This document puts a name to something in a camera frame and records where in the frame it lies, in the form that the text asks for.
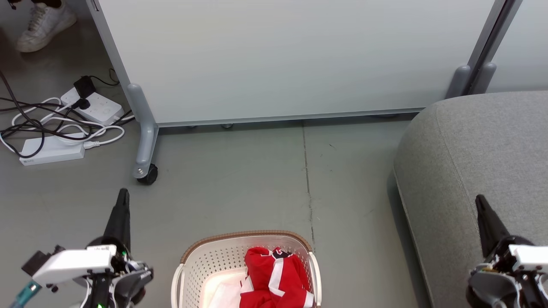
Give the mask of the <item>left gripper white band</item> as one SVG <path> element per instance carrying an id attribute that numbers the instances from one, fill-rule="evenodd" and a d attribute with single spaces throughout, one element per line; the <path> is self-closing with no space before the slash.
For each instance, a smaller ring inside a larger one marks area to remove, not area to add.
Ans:
<path id="1" fill-rule="evenodd" d="M 80 308 L 134 308 L 142 300 L 142 263 L 131 252 L 130 195 L 120 189 L 107 226 L 84 249 L 56 246 L 33 256 L 33 282 L 53 289 L 74 281 L 86 288 Z"/>

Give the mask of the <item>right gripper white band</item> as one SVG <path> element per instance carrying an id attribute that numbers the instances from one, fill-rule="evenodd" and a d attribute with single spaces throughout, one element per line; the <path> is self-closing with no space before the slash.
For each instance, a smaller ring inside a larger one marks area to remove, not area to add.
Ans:
<path id="1" fill-rule="evenodd" d="M 477 195 L 475 204 L 485 260 L 471 270 L 471 275 L 478 272 L 502 275 L 547 272 L 547 246 L 537 246 L 524 237 L 511 236 L 484 195 Z"/>

